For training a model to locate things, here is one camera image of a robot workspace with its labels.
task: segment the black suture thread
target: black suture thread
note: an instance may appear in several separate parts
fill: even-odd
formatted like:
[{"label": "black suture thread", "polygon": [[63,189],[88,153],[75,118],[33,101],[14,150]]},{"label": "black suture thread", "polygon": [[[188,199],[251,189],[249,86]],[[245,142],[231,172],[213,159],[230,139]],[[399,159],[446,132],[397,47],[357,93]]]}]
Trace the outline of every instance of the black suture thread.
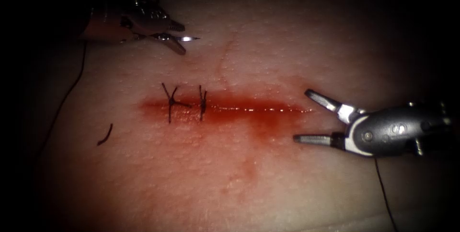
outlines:
[{"label": "black suture thread", "polygon": [[391,224],[393,225],[393,229],[395,232],[398,232],[398,228],[396,227],[396,223],[394,222],[393,215],[390,211],[390,206],[388,205],[387,194],[385,193],[385,188],[383,187],[382,177],[380,176],[379,165],[377,164],[377,158],[374,157],[375,160],[375,169],[377,171],[377,176],[379,177],[380,187],[382,188],[383,199],[385,200],[385,206],[387,207],[388,216],[390,217]]},{"label": "black suture thread", "polygon": [[108,139],[109,139],[109,136],[110,136],[110,132],[112,132],[112,128],[114,127],[114,124],[111,123],[110,124],[110,128],[109,128],[109,132],[107,132],[107,135],[105,136],[105,138],[103,140],[100,140],[97,142],[97,145],[100,146],[102,145],[103,143],[105,143]]},{"label": "black suture thread", "polygon": [[38,163],[38,160],[40,159],[41,155],[43,154],[43,151],[45,150],[46,144],[48,143],[49,137],[51,135],[51,131],[53,130],[54,124],[56,123],[56,120],[58,118],[58,115],[59,115],[59,113],[61,111],[62,106],[64,105],[65,101],[67,100],[67,97],[72,92],[72,90],[75,88],[75,86],[77,86],[77,83],[80,81],[81,76],[83,75],[83,69],[85,68],[85,58],[86,58],[86,47],[87,47],[87,45],[88,45],[88,42],[84,41],[84,43],[83,43],[83,57],[81,59],[80,73],[78,73],[78,76],[77,76],[76,80],[71,85],[71,87],[67,91],[66,95],[62,99],[59,107],[57,108],[57,111],[56,111],[56,113],[54,115],[53,121],[51,122],[51,126],[49,127],[48,132],[46,133],[45,140],[40,145],[40,147],[38,149],[38,152],[35,155],[35,159],[34,159],[34,163],[33,163],[34,166]]},{"label": "black suture thread", "polygon": [[173,106],[174,104],[182,105],[182,106],[185,106],[185,107],[187,107],[187,108],[192,108],[192,106],[191,106],[190,104],[185,104],[185,103],[177,102],[177,101],[174,99],[174,94],[175,94],[176,91],[177,91],[177,87],[174,88],[174,91],[172,92],[171,96],[169,96],[168,90],[166,89],[166,86],[164,85],[164,83],[161,83],[161,85],[163,86],[164,92],[165,92],[166,95],[168,96],[168,103],[169,103],[168,121],[169,121],[169,123],[171,123],[171,108],[172,108],[172,106]]},{"label": "black suture thread", "polygon": [[207,91],[205,90],[205,96],[202,95],[202,93],[201,93],[201,85],[200,85],[200,107],[201,107],[200,121],[203,121],[203,114],[206,111],[206,94],[207,94]]}]

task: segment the metal instrument tip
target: metal instrument tip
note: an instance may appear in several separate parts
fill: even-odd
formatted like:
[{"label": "metal instrument tip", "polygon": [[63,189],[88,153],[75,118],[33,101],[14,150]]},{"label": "metal instrument tip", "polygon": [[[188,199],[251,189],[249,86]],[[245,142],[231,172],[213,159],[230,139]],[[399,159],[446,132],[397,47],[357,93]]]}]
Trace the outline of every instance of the metal instrument tip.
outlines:
[{"label": "metal instrument tip", "polygon": [[175,37],[177,41],[183,41],[183,42],[187,42],[187,41],[193,41],[193,40],[198,40],[200,38],[198,37],[188,37],[188,36],[185,36],[185,37]]}]

